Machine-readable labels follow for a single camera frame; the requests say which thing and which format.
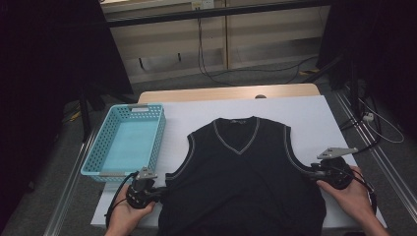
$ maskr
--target white cable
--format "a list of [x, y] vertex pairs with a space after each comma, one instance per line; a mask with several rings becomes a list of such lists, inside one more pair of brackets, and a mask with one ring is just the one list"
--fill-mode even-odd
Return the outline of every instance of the white cable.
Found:
[[369, 128], [372, 130], [372, 131], [374, 131], [375, 132], [375, 134], [377, 134], [378, 136], [380, 136], [381, 138], [383, 138], [384, 140], [386, 140], [386, 141], [388, 141], [388, 142], [391, 142], [391, 143], [393, 143], [393, 144], [400, 144], [400, 143], [402, 143], [402, 142], [404, 142], [404, 136], [402, 135], [402, 133], [398, 130], [398, 129], [396, 129], [396, 127], [395, 126], [393, 126], [387, 119], [385, 119], [384, 117], [382, 117], [380, 114], [378, 114], [377, 112], [375, 112], [373, 109], [371, 109], [371, 107], [369, 107], [367, 104], [365, 104], [365, 102], [362, 100], [362, 99], [360, 99], [359, 98], [359, 101], [360, 102], [362, 102], [362, 104], [364, 104], [370, 111], [372, 111], [376, 116], [378, 116], [378, 117], [380, 117], [381, 119], [383, 119], [385, 122], [387, 122], [389, 125], [391, 125], [395, 130], [396, 130], [396, 132], [398, 132], [398, 134], [401, 136], [401, 140], [400, 141], [392, 141], [392, 140], [390, 140], [390, 139], [388, 139], [388, 138], [386, 138], [386, 137], [384, 137], [382, 134], [380, 134], [380, 133], [378, 133], [374, 128], [372, 128], [372, 126], [369, 124], [369, 121], [367, 121], [367, 123], [368, 123], [368, 126], [369, 126]]

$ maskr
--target armhole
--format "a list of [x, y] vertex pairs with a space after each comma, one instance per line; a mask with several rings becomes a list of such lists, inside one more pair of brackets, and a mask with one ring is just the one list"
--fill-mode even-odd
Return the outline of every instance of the armhole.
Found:
[[188, 139], [188, 144], [189, 144], [187, 156], [185, 157], [183, 163], [175, 172], [165, 174], [165, 180], [173, 180], [177, 178], [185, 170], [191, 158], [193, 157], [194, 150], [196, 148], [196, 141], [194, 140], [193, 134], [187, 136], [187, 139]]
[[284, 127], [284, 147], [289, 162], [299, 171], [304, 174], [311, 174], [313, 171], [312, 167], [305, 166], [301, 163], [294, 154], [291, 144], [291, 127]]

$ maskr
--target person's right hand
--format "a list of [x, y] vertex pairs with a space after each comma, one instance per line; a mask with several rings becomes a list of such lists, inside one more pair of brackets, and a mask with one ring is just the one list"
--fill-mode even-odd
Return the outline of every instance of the person's right hand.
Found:
[[127, 201], [125, 201], [128, 188], [129, 185], [124, 185], [116, 198], [115, 203], [120, 202], [120, 204], [114, 208], [111, 214], [110, 224], [105, 236], [129, 235], [138, 225], [139, 221], [145, 215], [150, 214], [153, 211], [155, 202], [149, 203], [147, 207], [142, 209], [132, 208]]
[[[362, 176], [358, 174], [361, 173], [359, 167], [350, 166], [350, 168], [354, 170], [355, 177], [362, 179]], [[384, 227], [375, 217], [368, 198], [368, 191], [361, 183], [352, 180], [352, 183], [344, 190], [337, 190], [322, 180], [317, 181], [317, 184], [328, 194], [332, 195], [340, 207], [362, 226], [366, 235], [388, 235]]]

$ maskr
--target person's left hand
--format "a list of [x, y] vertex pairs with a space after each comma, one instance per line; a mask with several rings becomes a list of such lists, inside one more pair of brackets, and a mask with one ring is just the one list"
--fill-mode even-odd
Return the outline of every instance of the person's left hand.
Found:
[[[116, 198], [115, 204], [119, 203], [126, 199], [126, 192], [129, 185], [123, 186], [120, 190], [119, 195]], [[108, 226], [106, 236], [121, 236], [129, 235], [135, 227], [138, 225], [139, 221], [147, 214], [153, 211], [155, 202], [151, 202], [147, 207], [143, 209], [135, 209], [131, 207], [126, 201], [121, 202], [117, 205], [110, 218], [110, 224]]]

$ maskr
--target plastic basket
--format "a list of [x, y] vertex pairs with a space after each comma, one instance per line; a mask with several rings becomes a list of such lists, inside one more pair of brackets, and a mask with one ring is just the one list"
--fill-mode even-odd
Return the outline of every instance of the plastic basket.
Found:
[[112, 106], [81, 173], [99, 182], [121, 182], [144, 166], [154, 171], [165, 122], [161, 104]]

